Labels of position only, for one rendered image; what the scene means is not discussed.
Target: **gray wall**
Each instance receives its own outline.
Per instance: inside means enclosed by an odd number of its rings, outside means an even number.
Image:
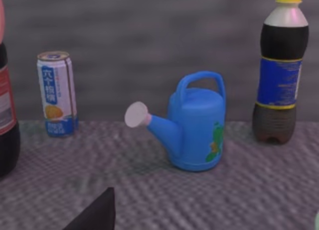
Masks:
[[[225,79],[228,120],[250,120],[259,78],[259,35],[274,0],[3,0],[19,119],[42,119],[36,56],[71,54],[81,119],[122,120],[145,102],[165,115],[179,79],[214,70]],[[311,25],[298,119],[319,120],[319,0]],[[214,87],[209,81],[196,83]]]

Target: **bottle with yellow cap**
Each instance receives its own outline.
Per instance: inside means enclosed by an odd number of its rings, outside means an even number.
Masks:
[[[276,0],[261,33],[260,80],[253,112],[258,141],[284,144],[294,133],[302,59],[308,44],[308,22],[302,0]]]

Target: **dark brown liquid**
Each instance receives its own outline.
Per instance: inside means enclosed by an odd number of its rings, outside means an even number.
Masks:
[[[5,45],[0,44],[0,69],[7,65]],[[0,135],[0,178],[10,173],[16,166],[20,154],[20,131],[17,124]]]
[[[262,56],[276,60],[296,60],[304,56],[309,28],[274,27],[264,24],[261,34]],[[284,144],[295,130],[296,106],[273,110],[255,104],[253,132],[258,141]]]

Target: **soda bottle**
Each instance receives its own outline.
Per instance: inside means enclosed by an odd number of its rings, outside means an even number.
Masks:
[[[258,141],[288,142],[294,133],[302,59],[308,44],[308,22],[302,0],[276,0],[261,33],[258,96],[253,133]]]
[[[20,154],[20,132],[16,120],[12,89],[7,67],[3,4],[0,0],[0,178],[16,166]]]

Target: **yellow label stripe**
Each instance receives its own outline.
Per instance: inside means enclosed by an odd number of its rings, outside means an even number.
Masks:
[[[302,58],[295,59],[295,60],[279,60],[279,59],[272,59],[272,58],[267,58],[267,57],[262,57],[262,58],[265,60],[268,60],[268,61],[275,61],[275,62],[299,62],[299,61],[302,61]]]
[[[288,110],[288,109],[292,109],[295,107],[296,104],[292,104],[289,106],[272,106],[272,105],[265,105],[265,104],[261,104],[259,102],[256,102],[257,105],[261,106],[261,107],[265,107],[268,109],[273,109],[273,110]]]

